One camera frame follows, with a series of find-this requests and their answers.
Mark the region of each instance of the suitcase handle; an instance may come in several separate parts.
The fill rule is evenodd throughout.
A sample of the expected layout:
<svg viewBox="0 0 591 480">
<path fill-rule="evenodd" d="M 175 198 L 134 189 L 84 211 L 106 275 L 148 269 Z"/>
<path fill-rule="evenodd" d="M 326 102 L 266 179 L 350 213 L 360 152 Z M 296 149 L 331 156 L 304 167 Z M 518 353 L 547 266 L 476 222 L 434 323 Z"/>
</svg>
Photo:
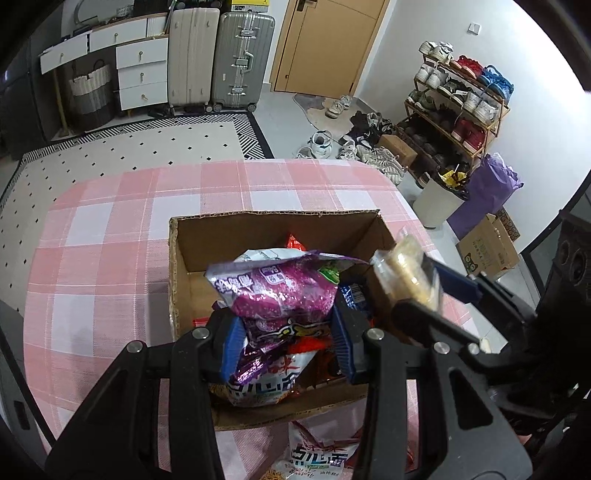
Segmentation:
<svg viewBox="0 0 591 480">
<path fill-rule="evenodd" d="M 252 70 L 252 64 L 254 63 L 255 56 L 249 51 L 245 51 L 244 55 L 248 57 L 248 67 L 246 67 L 246 70 L 244 70 L 242 73 L 248 73 Z"/>
</svg>

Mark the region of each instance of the silver suitcase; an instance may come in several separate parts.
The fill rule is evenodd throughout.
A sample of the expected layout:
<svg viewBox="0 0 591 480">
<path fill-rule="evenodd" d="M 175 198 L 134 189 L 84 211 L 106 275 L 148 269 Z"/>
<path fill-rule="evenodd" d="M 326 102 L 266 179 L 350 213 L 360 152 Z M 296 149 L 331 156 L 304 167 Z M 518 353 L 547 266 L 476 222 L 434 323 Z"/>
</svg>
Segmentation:
<svg viewBox="0 0 591 480">
<path fill-rule="evenodd" d="M 213 62 L 213 109 L 244 108 L 254 112 L 261 97 L 275 19 L 254 12 L 220 17 Z"/>
</svg>

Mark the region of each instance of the suitcase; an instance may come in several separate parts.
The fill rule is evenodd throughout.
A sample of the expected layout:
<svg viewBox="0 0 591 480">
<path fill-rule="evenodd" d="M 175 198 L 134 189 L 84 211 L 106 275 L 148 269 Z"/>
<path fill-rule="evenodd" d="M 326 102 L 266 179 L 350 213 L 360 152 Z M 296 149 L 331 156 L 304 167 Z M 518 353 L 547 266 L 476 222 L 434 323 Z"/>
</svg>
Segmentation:
<svg viewBox="0 0 591 480">
<path fill-rule="evenodd" d="M 254 112 L 261 97 L 275 19 L 254 12 L 220 17 L 213 63 L 213 110 L 244 108 Z"/>
<path fill-rule="evenodd" d="M 217 8 L 175 10 L 168 36 L 168 102 L 171 106 L 209 102 Z"/>
</svg>

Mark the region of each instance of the trash can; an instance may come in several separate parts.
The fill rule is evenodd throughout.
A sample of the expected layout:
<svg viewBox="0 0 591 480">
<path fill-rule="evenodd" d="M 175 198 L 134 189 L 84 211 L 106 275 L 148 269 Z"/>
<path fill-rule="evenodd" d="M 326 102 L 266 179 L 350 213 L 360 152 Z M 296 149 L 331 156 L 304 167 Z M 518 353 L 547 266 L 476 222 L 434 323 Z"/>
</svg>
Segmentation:
<svg viewBox="0 0 591 480">
<path fill-rule="evenodd" d="M 442 180 L 433 176 L 417 200 L 413 203 L 414 213 L 425 228 L 437 228 L 455 212 L 467 199 L 466 191 L 447 187 Z"/>
</svg>

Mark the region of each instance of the light switch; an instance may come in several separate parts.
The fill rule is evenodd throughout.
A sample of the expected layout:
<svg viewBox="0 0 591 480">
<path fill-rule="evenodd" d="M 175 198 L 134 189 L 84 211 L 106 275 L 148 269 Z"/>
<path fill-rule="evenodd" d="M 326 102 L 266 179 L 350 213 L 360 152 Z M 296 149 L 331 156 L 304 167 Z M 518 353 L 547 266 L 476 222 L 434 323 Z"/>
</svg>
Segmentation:
<svg viewBox="0 0 591 480">
<path fill-rule="evenodd" d="M 468 27 L 468 32 L 478 35 L 480 33 L 480 25 L 477 23 L 471 23 L 470 27 Z"/>
</svg>

